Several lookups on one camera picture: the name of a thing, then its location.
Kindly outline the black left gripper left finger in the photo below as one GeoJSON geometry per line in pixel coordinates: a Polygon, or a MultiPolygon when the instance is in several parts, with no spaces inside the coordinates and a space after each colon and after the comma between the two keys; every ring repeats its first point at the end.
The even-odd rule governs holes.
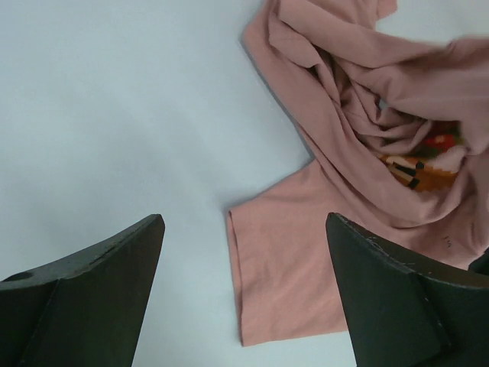
{"type": "Polygon", "coordinates": [[[165,224],[152,214],[1,282],[3,366],[130,366],[165,224]]]}

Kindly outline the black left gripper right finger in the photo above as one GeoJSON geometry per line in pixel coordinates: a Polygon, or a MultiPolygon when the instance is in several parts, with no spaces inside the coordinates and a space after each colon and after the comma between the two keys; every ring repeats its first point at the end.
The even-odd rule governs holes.
{"type": "Polygon", "coordinates": [[[325,231],[357,365],[488,364],[487,254],[461,270],[338,213],[325,231]]]}

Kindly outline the pink t shirt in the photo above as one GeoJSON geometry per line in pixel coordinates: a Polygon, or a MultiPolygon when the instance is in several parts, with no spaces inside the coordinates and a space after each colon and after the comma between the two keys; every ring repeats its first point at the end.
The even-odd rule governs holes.
{"type": "Polygon", "coordinates": [[[488,247],[488,40],[383,34],[395,1],[267,1],[243,43],[313,153],[227,215],[243,346],[346,330],[330,213],[457,268],[488,247]]]}

